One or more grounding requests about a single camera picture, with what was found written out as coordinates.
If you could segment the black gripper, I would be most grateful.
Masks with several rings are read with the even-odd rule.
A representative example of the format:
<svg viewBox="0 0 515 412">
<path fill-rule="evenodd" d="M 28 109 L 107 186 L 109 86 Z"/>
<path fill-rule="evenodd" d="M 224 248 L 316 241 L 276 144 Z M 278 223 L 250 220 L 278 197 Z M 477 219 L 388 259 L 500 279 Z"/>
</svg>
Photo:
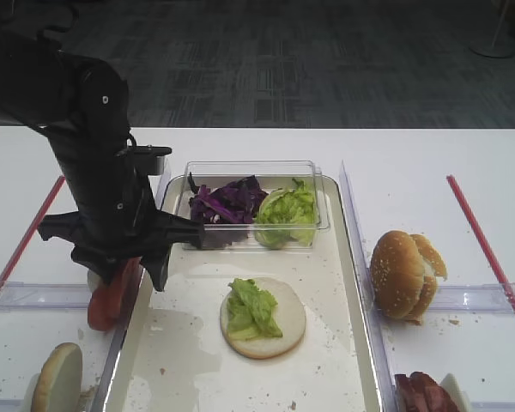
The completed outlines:
<svg viewBox="0 0 515 412">
<path fill-rule="evenodd" d="M 43 240 L 59 238 L 74 249 L 71 259 L 110 285 L 126 263 L 140 258 L 154 290 L 163 292 L 172 245 L 203 243 L 203 224 L 156 208 L 147 176 L 131 162 L 62 162 L 77 211 L 46 215 Z"/>
</svg>

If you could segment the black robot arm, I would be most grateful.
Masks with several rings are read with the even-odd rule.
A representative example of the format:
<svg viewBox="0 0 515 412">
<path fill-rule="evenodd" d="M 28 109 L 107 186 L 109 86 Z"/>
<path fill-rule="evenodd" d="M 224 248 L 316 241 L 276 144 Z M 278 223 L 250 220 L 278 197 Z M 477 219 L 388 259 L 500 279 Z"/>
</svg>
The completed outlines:
<svg viewBox="0 0 515 412">
<path fill-rule="evenodd" d="M 0 121 L 48 140 L 77 207 L 45 216 L 40 237 L 69 241 L 72 260 L 107 283 L 138 258 L 162 291 L 171 247 L 198 247 L 204 236 L 202 224 L 155 205 L 149 177 L 171 149 L 136 143 L 128 85 L 110 64 L 65 52 L 44 31 L 28 38 L 7 30 L 14 12 L 13 2 L 0 1 Z"/>
</svg>

